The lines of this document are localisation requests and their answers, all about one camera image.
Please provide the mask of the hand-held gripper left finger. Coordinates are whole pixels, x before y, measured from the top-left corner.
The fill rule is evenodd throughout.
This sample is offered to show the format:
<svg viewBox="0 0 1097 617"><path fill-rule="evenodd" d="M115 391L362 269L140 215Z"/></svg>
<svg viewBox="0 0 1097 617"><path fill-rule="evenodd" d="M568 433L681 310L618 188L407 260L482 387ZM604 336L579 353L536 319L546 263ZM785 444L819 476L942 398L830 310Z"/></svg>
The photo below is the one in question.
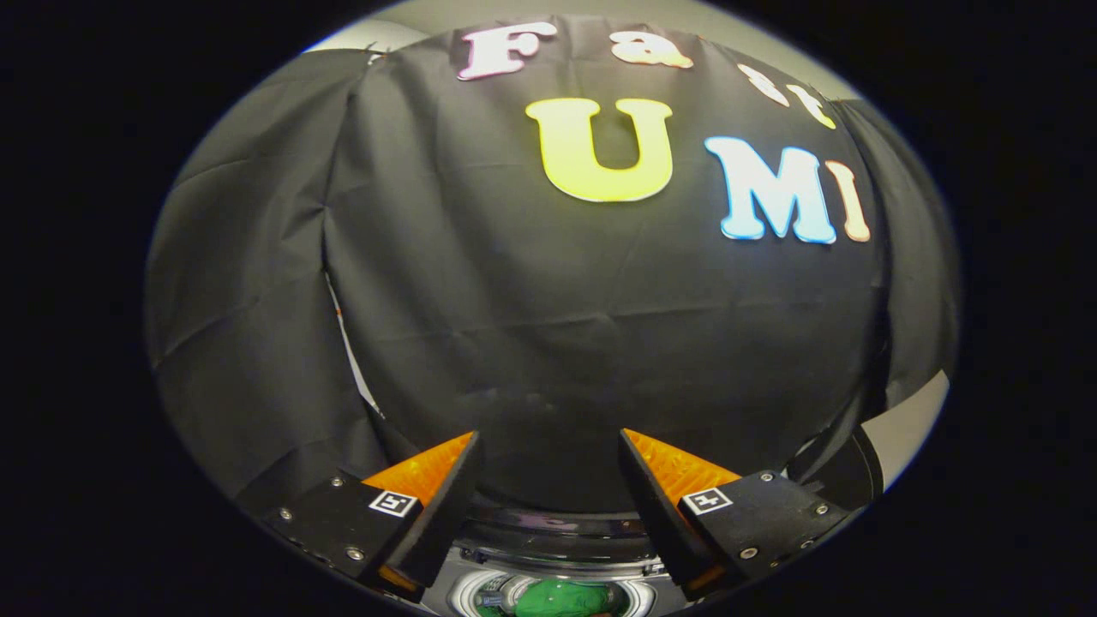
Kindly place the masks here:
<svg viewBox="0 0 1097 617"><path fill-rule="evenodd" d="M329 476L261 520L337 577L418 604L446 561L482 469L483 439L470 431L367 479Z"/></svg>

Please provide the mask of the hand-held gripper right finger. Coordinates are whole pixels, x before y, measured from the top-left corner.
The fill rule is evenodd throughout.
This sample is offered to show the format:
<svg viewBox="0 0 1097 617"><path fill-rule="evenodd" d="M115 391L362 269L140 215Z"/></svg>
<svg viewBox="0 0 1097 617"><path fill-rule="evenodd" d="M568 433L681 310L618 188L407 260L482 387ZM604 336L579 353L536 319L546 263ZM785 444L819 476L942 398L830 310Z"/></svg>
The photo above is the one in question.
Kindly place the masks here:
<svg viewBox="0 0 1097 617"><path fill-rule="evenodd" d="M691 602L771 577L853 520L779 472L740 476L627 428L619 465L661 565Z"/></svg>

